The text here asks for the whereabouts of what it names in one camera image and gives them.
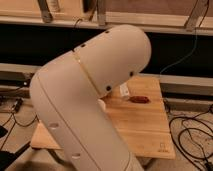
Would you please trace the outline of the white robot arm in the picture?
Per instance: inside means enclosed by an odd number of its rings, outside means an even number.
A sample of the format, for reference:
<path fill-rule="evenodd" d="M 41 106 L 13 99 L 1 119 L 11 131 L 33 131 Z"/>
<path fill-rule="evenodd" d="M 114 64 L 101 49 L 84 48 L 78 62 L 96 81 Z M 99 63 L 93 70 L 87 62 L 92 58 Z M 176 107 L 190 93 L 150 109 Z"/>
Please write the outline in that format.
<path fill-rule="evenodd" d="M 99 99 L 142 71 L 151 43 L 142 29 L 115 26 L 41 67 L 30 83 L 39 119 L 77 171 L 144 171 Z"/>

